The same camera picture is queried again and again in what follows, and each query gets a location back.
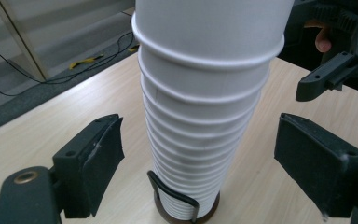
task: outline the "floor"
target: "floor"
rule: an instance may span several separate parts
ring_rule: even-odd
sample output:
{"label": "floor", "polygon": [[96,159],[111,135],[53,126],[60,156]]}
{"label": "floor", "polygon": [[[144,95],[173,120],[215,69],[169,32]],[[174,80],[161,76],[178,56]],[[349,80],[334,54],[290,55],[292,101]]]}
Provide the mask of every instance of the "floor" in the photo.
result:
{"label": "floor", "polygon": [[[67,35],[60,41],[35,49],[48,74],[52,77],[67,69],[72,62],[88,58],[120,38],[120,34],[131,30],[131,17],[118,13],[103,21],[85,27],[76,33]],[[37,83],[21,75],[2,60],[0,63],[0,91],[6,94],[18,94]],[[12,100],[12,96],[0,93],[0,105]]]}

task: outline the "white cup stack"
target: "white cup stack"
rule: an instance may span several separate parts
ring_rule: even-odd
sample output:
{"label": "white cup stack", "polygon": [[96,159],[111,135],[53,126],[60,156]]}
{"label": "white cup stack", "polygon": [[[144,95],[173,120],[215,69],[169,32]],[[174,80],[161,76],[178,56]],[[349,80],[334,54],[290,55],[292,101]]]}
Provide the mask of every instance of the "white cup stack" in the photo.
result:
{"label": "white cup stack", "polygon": [[[137,0],[132,28],[154,172],[211,210],[283,46],[293,0]],[[159,191],[165,211],[193,208]]]}

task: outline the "black bracket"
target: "black bracket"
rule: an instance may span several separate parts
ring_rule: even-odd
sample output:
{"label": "black bracket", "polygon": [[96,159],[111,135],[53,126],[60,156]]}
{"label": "black bracket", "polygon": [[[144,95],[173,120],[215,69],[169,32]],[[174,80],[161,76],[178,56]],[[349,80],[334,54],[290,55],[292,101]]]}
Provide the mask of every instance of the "black bracket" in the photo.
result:
{"label": "black bracket", "polygon": [[158,189],[161,189],[166,194],[170,195],[174,199],[177,199],[181,202],[187,203],[191,206],[193,206],[193,215],[190,219],[191,223],[195,224],[197,222],[197,215],[200,210],[200,204],[195,200],[192,199],[185,194],[176,192],[173,189],[170,189],[168,186],[166,186],[153,171],[148,171],[147,176],[149,177],[150,183],[152,184],[153,190],[155,191],[156,197],[159,199],[159,193]]}
{"label": "black bracket", "polygon": [[275,159],[322,214],[350,217],[358,207],[358,148],[316,123],[281,114]]}
{"label": "black bracket", "polygon": [[122,118],[94,120],[53,157],[54,166],[30,167],[9,176],[0,191],[0,224],[61,223],[97,213],[104,192],[124,158]]}
{"label": "black bracket", "polygon": [[286,25],[287,45],[301,39],[306,21],[316,20],[330,27],[332,48],[322,65],[302,78],[296,100],[311,101],[326,90],[341,90],[344,81],[358,77],[358,0],[296,0]]}

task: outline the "white paper cup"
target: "white paper cup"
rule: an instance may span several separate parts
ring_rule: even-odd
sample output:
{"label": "white paper cup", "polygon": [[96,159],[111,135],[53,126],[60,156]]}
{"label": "white paper cup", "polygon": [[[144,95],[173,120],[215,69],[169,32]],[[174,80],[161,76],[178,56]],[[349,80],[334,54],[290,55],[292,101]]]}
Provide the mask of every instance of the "white paper cup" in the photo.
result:
{"label": "white paper cup", "polygon": [[[293,0],[136,1],[132,18],[154,171],[212,208],[283,46]],[[174,218],[193,208],[159,190]]]}

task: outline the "paper cup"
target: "paper cup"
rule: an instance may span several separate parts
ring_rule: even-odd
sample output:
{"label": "paper cup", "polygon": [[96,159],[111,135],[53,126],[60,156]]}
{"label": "paper cup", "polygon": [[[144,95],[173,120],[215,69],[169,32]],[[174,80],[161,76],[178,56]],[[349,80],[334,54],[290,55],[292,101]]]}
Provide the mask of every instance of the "paper cup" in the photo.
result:
{"label": "paper cup", "polygon": [[[211,210],[283,46],[293,0],[136,1],[132,28],[154,171]],[[165,211],[192,206],[159,190]]]}

